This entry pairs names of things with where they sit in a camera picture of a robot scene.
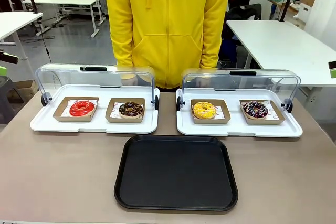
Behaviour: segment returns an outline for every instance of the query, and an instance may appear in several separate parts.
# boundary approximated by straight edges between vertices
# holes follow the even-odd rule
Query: clear plastic lid
[[[182,94],[177,109],[185,104],[183,97],[196,89],[236,91],[241,89],[266,89],[274,92],[281,106],[291,109],[293,98],[301,79],[288,70],[265,69],[187,69],[182,79]]]
[[[45,104],[51,102],[56,91],[65,85],[101,88],[146,87],[151,90],[152,103],[155,103],[154,70],[150,67],[46,64],[38,68],[35,75]]]

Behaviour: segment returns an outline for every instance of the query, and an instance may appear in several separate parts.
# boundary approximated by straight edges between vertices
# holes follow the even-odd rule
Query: lid handle
[[[106,72],[107,67],[80,67],[81,71],[94,71],[94,72]]]
[[[230,71],[231,76],[256,76],[257,72],[256,71],[243,71],[243,70],[233,70]]]

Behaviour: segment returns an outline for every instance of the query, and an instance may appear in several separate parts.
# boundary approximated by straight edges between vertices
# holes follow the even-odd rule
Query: yellow jacket
[[[150,66],[162,88],[187,68],[215,68],[227,0],[107,0],[114,56]]]

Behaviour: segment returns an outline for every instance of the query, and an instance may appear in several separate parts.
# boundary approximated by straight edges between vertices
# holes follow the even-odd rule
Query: black tray
[[[132,137],[115,184],[130,209],[227,211],[238,200],[226,147],[213,137]]]

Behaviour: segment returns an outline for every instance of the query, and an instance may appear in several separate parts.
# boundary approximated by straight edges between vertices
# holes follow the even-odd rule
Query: white tray
[[[176,100],[181,96],[176,92]],[[183,101],[185,105],[176,112],[177,129],[185,135],[207,136],[259,136],[259,137],[300,137],[302,128],[291,113],[283,110],[285,121],[280,125],[248,125],[240,109],[240,100],[272,100],[281,108],[278,96],[265,89],[237,89],[236,91],[215,91],[214,89],[186,88]],[[231,120],[225,125],[196,125],[192,118],[191,99],[221,99],[226,102]]]
[[[53,118],[57,106],[64,97],[99,97],[98,107],[91,122],[58,122]],[[146,102],[144,118],[141,123],[109,123],[105,118],[111,98],[144,98]],[[100,88],[92,85],[64,85],[52,95],[52,101],[43,107],[30,127],[34,131],[60,132],[107,132],[148,134],[156,130],[158,111],[152,103],[152,87],[122,87],[119,89]]]

